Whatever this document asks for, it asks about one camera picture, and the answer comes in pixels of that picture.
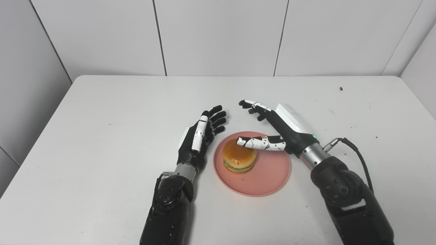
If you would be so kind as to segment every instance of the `black cable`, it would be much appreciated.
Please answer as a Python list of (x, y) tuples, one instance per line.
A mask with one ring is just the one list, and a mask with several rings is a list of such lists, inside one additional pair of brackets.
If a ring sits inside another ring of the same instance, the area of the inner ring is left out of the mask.
[(374, 193), (374, 189), (372, 188), (372, 181), (371, 181), (371, 177), (369, 176), (369, 171), (368, 171), (368, 167), (366, 166), (366, 162), (363, 159), (362, 154), (360, 154), (359, 149), (357, 148), (356, 145), (354, 145), (350, 140), (348, 140), (347, 138), (337, 138), (339, 141), (341, 141), (342, 143), (346, 144), (347, 146), (349, 146), (351, 149), (353, 149), (353, 151), (356, 152), (357, 156), (360, 159), (360, 162), (362, 162), (362, 166), (363, 166), (363, 170), (365, 171), (365, 176), (366, 176), (366, 181), (368, 182), (368, 187), (369, 189), (372, 191), (372, 193)]

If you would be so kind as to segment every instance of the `robotic finger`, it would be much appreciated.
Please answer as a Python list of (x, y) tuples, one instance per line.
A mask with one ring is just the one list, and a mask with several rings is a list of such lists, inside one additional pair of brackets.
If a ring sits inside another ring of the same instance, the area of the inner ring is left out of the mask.
[(280, 136), (238, 137), (236, 143), (240, 146), (259, 150), (285, 150), (286, 142)]

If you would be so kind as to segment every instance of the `robotic hand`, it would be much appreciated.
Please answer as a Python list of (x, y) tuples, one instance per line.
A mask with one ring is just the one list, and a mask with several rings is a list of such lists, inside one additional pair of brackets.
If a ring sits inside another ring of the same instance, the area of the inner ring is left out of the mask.
[(204, 168), (206, 150), (216, 134), (225, 130), (226, 112), (218, 105), (204, 111), (184, 133), (174, 172), (163, 172), (156, 181), (153, 203), (140, 245), (182, 245), (194, 197), (192, 181)]
[[(393, 245), (394, 232), (372, 191), (366, 164), (357, 147), (336, 138), (324, 148), (302, 118), (288, 105), (272, 110), (259, 102), (242, 100), (239, 105), (266, 119), (280, 136), (239, 137), (237, 144), (261, 150), (285, 150), (300, 158), (311, 170), (310, 178), (320, 189), (327, 210), (345, 245)], [(338, 158), (327, 153), (339, 141), (350, 146), (364, 165), (369, 187)], [(364, 204), (357, 208), (352, 205)]]

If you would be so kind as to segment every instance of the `black robotic finger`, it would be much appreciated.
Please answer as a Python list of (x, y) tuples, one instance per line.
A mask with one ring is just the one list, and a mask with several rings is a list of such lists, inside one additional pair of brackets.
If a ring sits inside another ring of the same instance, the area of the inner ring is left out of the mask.
[(214, 129), (213, 134), (214, 134), (214, 135), (217, 135), (217, 134), (219, 134), (219, 133), (224, 132), (224, 130), (225, 130), (225, 127), (224, 127), (224, 126), (219, 126), (218, 128), (215, 128), (215, 129)]
[(260, 121), (263, 121), (265, 118), (266, 118), (265, 115), (260, 115), (257, 117), (257, 120), (260, 122)]
[(210, 119), (209, 122), (211, 122), (212, 124), (217, 121), (220, 118), (223, 118), (227, 115), (227, 113), (225, 111), (220, 111), (218, 113), (216, 113), (215, 115), (213, 115)]
[(206, 136), (204, 137), (204, 141), (206, 143), (206, 146), (210, 145), (210, 143), (212, 143), (212, 141), (215, 138), (215, 135), (224, 132), (225, 127), (224, 126), (219, 126), (218, 128), (214, 129), (214, 130), (209, 130), (208, 132), (206, 132)]
[(220, 125), (223, 125), (225, 122), (227, 122), (227, 119), (225, 117), (219, 118), (213, 124), (211, 124), (211, 127), (212, 127), (212, 129), (216, 129)]
[(210, 115), (214, 115), (215, 113), (218, 113), (220, 111), (222, 111), (222, 105), (215, 106), (209, 112), (210, 112)]
[(248, 109), (253, 106), (253, 104), (246, 102), (244, 99), (239, 102), (239, 105), (241, 105), (244, 109)]

